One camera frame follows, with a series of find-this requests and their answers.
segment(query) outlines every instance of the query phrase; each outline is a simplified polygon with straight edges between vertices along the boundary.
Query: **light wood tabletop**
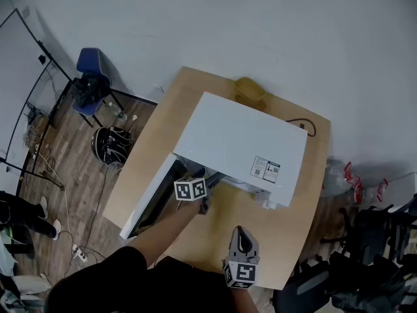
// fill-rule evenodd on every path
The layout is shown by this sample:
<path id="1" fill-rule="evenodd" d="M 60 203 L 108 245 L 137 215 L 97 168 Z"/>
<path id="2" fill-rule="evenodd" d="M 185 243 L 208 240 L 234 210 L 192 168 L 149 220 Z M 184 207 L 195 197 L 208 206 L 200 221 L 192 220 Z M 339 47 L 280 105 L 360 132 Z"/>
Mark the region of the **light wood tabletop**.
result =
<path id="1" fill-rule="evenodd" d="M 111 193 L 104 216 L 122 228 L 152 178 L 171 153 L 204 92 L 234 99 L 233 80 L 183 67 L 137 140 Z M 244 226 L 259 243 L 257 285 L 280 290 L 291 275 L 314 217 L 328 154 L 330 121 L 267 94 L 265 113 L 290 120 L 307 118 L 317 128 L 308 137 L 296 190 L 289 207 L 263 209 L 253 196 L 220 183 L 206 216 L 197 215 L 166 254 L 207 271 L 221 272 L 233 229 Z M 312 126 L 305 123 L 309 133 Z"/>

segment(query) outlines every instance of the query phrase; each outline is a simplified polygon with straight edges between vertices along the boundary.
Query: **black sleeve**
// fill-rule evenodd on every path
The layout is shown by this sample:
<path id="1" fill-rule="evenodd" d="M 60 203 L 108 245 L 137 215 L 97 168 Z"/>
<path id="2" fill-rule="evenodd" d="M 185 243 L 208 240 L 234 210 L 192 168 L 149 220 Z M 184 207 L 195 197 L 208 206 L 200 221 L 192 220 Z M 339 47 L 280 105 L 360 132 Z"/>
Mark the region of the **black sleeve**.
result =
<path id="1" fill-rule="evenodd" d="M 128 300 L 137 300 L 140 292 L 133 285 L 141 283 L 146 271 L 143 255 L 133 247 L 123 247 L 103 262 L 60 280 L 50 291 L 44 311 L 123 311 Z"/>

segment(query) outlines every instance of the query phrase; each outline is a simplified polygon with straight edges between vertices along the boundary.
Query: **white shoe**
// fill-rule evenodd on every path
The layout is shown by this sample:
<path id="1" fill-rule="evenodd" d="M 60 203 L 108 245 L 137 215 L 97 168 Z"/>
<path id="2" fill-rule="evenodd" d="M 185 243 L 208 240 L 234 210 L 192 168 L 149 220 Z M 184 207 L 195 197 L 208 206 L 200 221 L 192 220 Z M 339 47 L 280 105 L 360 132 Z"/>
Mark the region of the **white shoe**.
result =
<path id="1" fill-rule="evenodd" d="M 48 217 L 48 210 L 46 208 L 48 207 L 48 202 L 46 201 L 46 197 L 45 196 L 42 196 L 40 198 L 40 203 L 39 204 L 43 208 L 44 214 L 45 214 L 45 217 L 41 217 L 41 218 L 47 219 L 47 217 Z"/>
<path id="2" fill-rule="evenodd" d="M 62 230 L 61 222 L 60 222 L 58 219 L 56 219 L 56 220 L 53 222 L 52 226 L 53 226 L 53 227 L 55 228 L 55 230 L 57 231 L 57 233 L 55 234 L 55 237 L 53 238 L 53 240 L 58 240 L 59 234 L 60 234 L 60 232 L 61 232 L 61 230 Z"/>

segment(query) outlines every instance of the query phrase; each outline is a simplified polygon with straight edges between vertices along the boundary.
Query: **person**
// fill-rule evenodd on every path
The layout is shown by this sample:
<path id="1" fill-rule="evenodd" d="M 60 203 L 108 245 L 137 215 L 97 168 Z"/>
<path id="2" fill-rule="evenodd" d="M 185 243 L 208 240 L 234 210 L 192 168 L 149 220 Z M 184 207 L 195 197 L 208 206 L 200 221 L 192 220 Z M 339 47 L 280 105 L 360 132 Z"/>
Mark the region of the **person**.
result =
<path id="1" fill-rule="evenodd" d="M 148 269 L 198 214 L 200 203 L 186 203 L 103 262 L 60 280 L 44 312 L 257 312 L 248 291 L 228 288 L 223 274 L 170 257 Z"/>
<path id="2" fill-rule="evenodd" d="M 44 220 L 48 217 L 47 206 L 44 196 L 39 204 L 33 205 L 23 198 L 0 191 L 0 230 L 5 226 L 25 226 L 57 240 L 61 232 L 61 222 L 57 219 L 51 225 Z"/>

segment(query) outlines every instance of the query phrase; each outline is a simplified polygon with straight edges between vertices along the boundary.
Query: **forearm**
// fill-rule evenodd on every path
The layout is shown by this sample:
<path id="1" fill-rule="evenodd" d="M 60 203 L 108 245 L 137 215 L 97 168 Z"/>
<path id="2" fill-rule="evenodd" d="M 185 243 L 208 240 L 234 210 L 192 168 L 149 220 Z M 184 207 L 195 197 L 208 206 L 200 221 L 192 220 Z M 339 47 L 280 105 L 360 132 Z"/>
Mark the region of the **forearm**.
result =
<path id="1" fill-rule="evenodd" d="M 247 290 L 230 289 L 237 313 L 258 313 Z"/>
<path id="2" fill-rule="evenodd" d="M 168 249 L 199 210 L 198 201 L 181 207 L 173 215 L 138 235 L 128 246 L 138 249 L 149 267 Z"/>

